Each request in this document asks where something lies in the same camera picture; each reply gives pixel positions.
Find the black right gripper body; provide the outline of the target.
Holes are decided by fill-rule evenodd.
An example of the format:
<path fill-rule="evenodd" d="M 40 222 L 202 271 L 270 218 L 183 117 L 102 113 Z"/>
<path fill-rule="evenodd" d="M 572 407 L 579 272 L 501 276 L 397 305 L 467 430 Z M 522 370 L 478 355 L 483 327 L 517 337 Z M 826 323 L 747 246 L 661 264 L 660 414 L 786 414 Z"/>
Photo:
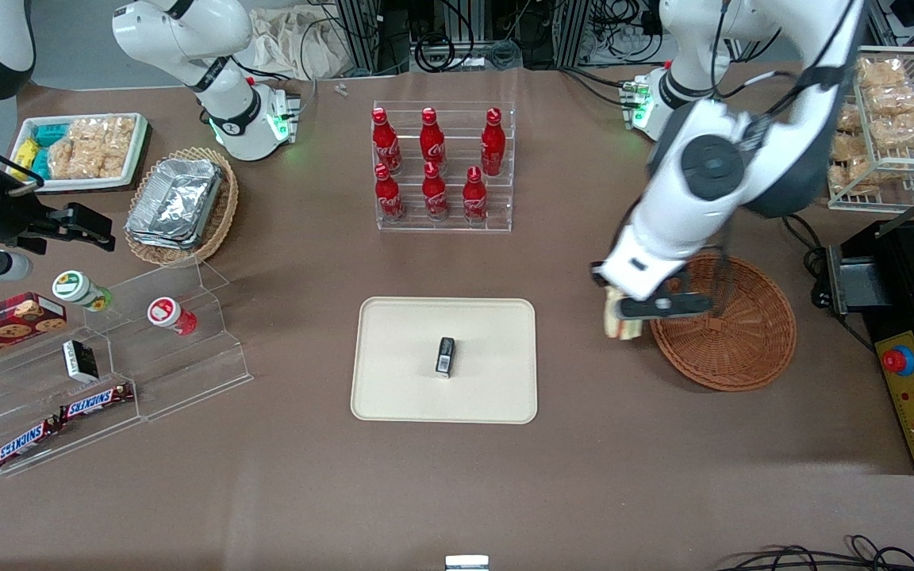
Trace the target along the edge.
<path fill-rule="evenodd" d="M 0 181 L 0 245 L 45 253 L 44 232 L 48 230 L 53 209 L 43 205 L 33 193 L 10 195 L 11 190 L 19 188 L 21 184 L 15 181 Z"/>

